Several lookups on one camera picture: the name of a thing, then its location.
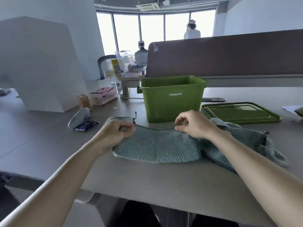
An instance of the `brown partition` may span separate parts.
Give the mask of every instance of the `brown partition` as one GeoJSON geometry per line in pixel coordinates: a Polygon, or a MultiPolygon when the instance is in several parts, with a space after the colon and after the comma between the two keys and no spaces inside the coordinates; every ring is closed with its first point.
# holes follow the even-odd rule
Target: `brown partition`
{"type": "Polygon", "coordinates": [[[146,77],[303,73],[303,30],[161,41],[149,45],[146,77]]]}

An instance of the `air conditioning unit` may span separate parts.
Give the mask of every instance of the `air conditioning unit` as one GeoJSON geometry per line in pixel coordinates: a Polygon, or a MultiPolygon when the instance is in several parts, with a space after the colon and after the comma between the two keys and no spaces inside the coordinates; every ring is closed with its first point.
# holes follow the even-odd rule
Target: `air conditioning unit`
{"type": "Polygon", "coordinates": [[[136,5],[136,7],[141,11],[150,11],[150,10],[159,10],[158,3],[148,3],[148,4],[141,4],[141,5],[136,5]]]}

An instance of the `forearm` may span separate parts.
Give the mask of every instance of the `forearm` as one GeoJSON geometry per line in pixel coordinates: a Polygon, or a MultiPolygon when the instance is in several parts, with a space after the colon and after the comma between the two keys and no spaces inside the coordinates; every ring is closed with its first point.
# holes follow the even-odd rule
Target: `forearm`
{"type": "Polygon", "coordinates": [[[210,141],[226,156],[249,190],[278,226],[303,223],[303,183],[286,170],[216,130],[210,141]]]}
{"type": "Polygon", "coordinates": [[[88,143],[66,162],[25,202],[1,223],[0,227],[62,226],[91,166],[98,157],[88,143]]]}

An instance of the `window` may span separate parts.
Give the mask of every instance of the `window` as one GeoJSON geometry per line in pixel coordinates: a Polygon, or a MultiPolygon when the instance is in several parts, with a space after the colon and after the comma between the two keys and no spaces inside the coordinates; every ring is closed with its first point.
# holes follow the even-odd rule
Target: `window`
{"type": "Polygon", "coordinates": [[[139,50],[138,15],[114,14],[119,50],[131,50],[132,54],[139,50]]]}
{"type": "Polygon", "coordinates": [[[191,19],[196,21],[196,29],[201,32],[201,37],[212,37],[214,30],[214,17],[216,11],[208,10],[191,13],[191,19]]]}
{"type": "Polygon", "coordinates": [[[97,13],[99,29],[105,55],[114,55],[116,43],[110,14],[97,13]]]}
{"type": "Polygon", "coordinates": [[[164,41],[163,15],[141,15],[140,19],[142,40],[146,49],[151,42],[164,41]]]}
{"type": "Polygon", "coordinates": [[[181,40],[184,38],[189,13],[165,15],[165,39],[167,41],[181,40]]]}

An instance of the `dark pants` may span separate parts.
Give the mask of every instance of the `dark pants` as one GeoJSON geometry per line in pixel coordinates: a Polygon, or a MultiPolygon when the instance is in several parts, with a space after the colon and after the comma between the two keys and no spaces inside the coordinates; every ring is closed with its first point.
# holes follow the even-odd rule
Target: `dark pants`
{"type": "MultiPolygon", "coordinates": [[[[236,222],[197,214],[191,227],[238,227],[236,222]]],[[[149,204],[128,201],[115,227],[161,227],[149,204]]]]}

